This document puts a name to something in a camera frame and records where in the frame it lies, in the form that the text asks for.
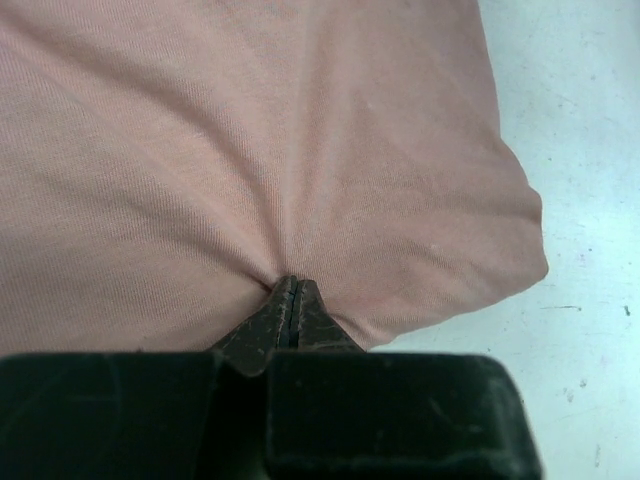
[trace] pink fabric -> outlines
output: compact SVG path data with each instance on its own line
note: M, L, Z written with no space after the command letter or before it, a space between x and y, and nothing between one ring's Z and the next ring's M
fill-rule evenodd
M196 350L284 274L369 348L544 277L475 1L0 2L0 353Z

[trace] cloth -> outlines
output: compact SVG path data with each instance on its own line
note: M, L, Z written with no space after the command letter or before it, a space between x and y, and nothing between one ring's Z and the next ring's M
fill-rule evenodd
M281 275L364 348L547 272L478 5L0 2L0 354L198 350Z

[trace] white table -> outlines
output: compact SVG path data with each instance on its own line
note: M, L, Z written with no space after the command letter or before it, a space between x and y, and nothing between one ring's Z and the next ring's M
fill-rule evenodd
M503 137L544 201L551 272L379 350L489 354L549 480L640 479L640 0L481 0Z

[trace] pink cloth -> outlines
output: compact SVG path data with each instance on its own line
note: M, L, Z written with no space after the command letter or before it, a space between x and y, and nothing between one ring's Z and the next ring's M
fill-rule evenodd
M0 354L197 350L284 274L362 346L547 272L475 1L0 2Z

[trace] white surface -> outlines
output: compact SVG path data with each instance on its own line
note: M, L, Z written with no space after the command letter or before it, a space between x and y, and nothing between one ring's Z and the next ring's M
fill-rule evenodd
M509 369L549 480L640 479L640 0L481 0L503 136L544 201L551 272L383 350Z

